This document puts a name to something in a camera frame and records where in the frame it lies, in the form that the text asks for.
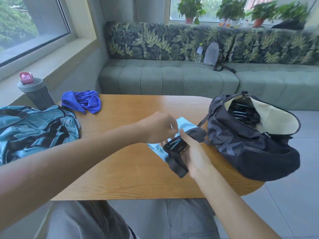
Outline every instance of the beige bag lining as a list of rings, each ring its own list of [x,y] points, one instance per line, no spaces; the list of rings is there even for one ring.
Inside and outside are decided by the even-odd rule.
[[[224,103],[226,110],[228,111],[233,100],[241,98],[242,95],[235,96],[233,99]],[[289,112],[285,112],[281,109],[273,107],[272,105],[260,102],[249,96],[250,99],[260,115],[261,123],[257,124],[256,129],[263,133],[268,132],[270,134],[294,134],[299,129],[299,122],[295,116]]]

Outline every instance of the forearm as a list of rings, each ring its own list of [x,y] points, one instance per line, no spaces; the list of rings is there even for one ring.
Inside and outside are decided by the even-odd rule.
[[[213,166],[194,177],[230,239],[280,238],[230,187]]]
[[[0,167],[0,231],[45,204],[106,157],[140,142],[134,124],[49,148]]]

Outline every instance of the potted plant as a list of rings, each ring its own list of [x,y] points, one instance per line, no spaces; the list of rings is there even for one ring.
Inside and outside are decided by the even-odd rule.
[[[247,13],[251,20],[255,20],[254,28],[260,27],[266,19],[273,21],[277,15],[277,1],[260,3],[254,6],[253,10]]]
[[[219,19],[224,18],[225,22],[228,19],[236,20],[245,17],[244,7],[246,5],[246,1],[240,0],[222,0],[219,9],[216,13],[216,16]]]
[[[292,1],[277,8],[277,18],[283,21],[296,20],[303,22],[309,16],[308,4]]]
[[[199,24],[198,18],[206,14],[201,0],[181,0],[181,3],[178,4],[177,10],[180,13],[180,17],[185,15],[186,24],[192,24],[194,18],[194,23]]]

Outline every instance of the blue cloth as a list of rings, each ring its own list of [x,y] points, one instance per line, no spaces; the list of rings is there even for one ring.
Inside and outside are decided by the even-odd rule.
[[[79,138],[73,112],[53,105],[44,111],[26,106],[0,107],[0,166]]]
[[[85,109],[94,114],[101,110],[101,100],[95,90],[83,92],[68,91],[62,95],[62,106],[85,114]]]
[[[185,132],[189,129],[196,128],[193,123],[186,120],[184,117],[180,117],[177,120],[178,129],[183,129]],[[163,148],[158,144],[147,144],[150,149],[152,149],[161,159],[165,161],[165,158],[168,157],[168,153],[163,150]]]

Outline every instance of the light blue pouch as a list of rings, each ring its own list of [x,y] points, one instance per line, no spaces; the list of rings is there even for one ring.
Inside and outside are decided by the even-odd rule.
[[[189,129],[196,128],[193,123],[186,120],[184,117],[180,117],[177,120],[178,129],[183,129],[185,132]],[[168,153],[163,150],[163,148],[158,144],[147,144],[150,149],[152,149],[161,159],[165,161],[165,158],[168,157]]]

